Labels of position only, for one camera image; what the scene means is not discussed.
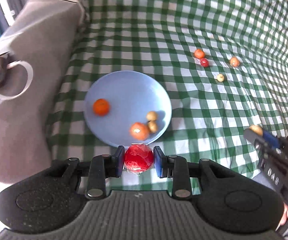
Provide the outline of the tan longan fruit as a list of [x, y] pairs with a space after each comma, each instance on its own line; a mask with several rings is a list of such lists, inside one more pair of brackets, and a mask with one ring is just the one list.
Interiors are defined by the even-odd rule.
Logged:
[[258, 134], [259, 136], [263, 136], [263, 129], [261, 126], [251, 125], [249, 129], [252, 130], [254, 133]]

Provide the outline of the lower tan longan in plate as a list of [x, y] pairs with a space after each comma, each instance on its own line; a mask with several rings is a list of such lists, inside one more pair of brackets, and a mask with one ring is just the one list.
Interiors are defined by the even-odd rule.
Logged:
[[150, 131], [152, 134], [156, 133], [156, 132], [159, 130], [156, 121], [149, 121], [149, 122], [147, 123], [147, 126], [148, 126], [149, 131]]

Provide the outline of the tan longan in plate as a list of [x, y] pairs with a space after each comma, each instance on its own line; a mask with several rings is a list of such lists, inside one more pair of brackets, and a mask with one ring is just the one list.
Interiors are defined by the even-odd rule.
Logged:
[[155, 111], [149, 111], [146, 115], [147, 121], [156, 121], [158, 119], [158, 114]]
[[156, 121], [149, 121], [149, 122], [147, 123], [147, 126], [148, 126], [149, 131], [150, 131], [152, 134], [156, 133], [156, 132], [159, 130]]

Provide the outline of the wrapped orange in plate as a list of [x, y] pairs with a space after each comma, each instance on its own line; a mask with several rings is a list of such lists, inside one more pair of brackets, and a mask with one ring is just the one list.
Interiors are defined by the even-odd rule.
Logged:
[[132, 124], [129, 132], [130, 132], [130, 135], [134, 139], [139, 140], [139, 141], [146, 140], [150, 135], [150, 131], [149, 131], [147, 125], [140, 123], [140, 122], [136, 122], [136, 123]]

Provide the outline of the upper tan longan in plate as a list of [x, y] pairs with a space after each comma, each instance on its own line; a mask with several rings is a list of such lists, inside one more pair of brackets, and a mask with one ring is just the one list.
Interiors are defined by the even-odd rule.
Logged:
[[149, 111], [146, 115], [147, 121], [156, 121], [158, 119], [158, 114], [155, 111]]

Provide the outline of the plain orange in plate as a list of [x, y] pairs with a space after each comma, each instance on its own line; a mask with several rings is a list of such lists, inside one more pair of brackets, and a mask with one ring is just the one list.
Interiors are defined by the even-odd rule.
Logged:
[[105, 116], [110, 111], [110, 104], [105, 99], [98, 99], [93, 103], [92, 110], [98, 116]]

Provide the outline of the light blue plate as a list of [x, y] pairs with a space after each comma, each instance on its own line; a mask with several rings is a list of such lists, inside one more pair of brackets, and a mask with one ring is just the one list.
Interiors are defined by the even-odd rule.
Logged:
[[[109, 103], [109, 112], [105, 116], [98, 116], [92, 109], [98, 99]], [[158, 115], [158, 130], [143, 141], [145, 144], [159, 139], [168, 128], [172, 118], [171, 100], [158, 81], [131, 70], [100, 77], [84, 98], [84, 119], [88, 128], [97, 139], [113, 147], [129, 147], [137, 143], [129, 130], [136, 122], [145, 124], [150, 111]]]

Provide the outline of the pale longan on cloth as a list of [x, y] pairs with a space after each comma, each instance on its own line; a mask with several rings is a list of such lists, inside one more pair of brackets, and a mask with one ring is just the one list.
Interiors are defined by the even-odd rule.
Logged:
[[216, 79], [218, 82], [224, 82], [225, 81], [225, 76], [223, 74], [218, 74], [216, 76]]

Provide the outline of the wrapped orange far right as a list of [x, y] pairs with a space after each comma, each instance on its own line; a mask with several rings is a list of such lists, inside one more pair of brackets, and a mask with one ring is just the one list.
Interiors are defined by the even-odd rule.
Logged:
[[231, 57], [231, 59], [229, 60], [229, 64], [233, 67], [239, 67], [240, 65], [240, 61], [237, 57], [233, 56]]

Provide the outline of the small red fruit beside orange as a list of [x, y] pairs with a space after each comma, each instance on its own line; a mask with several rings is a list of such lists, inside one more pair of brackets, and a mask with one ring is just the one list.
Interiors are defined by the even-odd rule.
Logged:
[[208, 59], [206, 59], [206, 58], [201, 58], [199, 61], [200, 61], [201, 66], [203, 66], [203, 67], [205, 67], [205, 68], [209, 66], [209, 61], [208, 61]]

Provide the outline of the small orange on cloth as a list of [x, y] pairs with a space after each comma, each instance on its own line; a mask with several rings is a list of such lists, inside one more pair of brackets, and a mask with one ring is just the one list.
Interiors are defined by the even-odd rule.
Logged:
[[202, 49], [196, 49], [194, 51], [194, 56], [197, 58], [197, 59], [203, 59], [205, 58], [205, 53]]

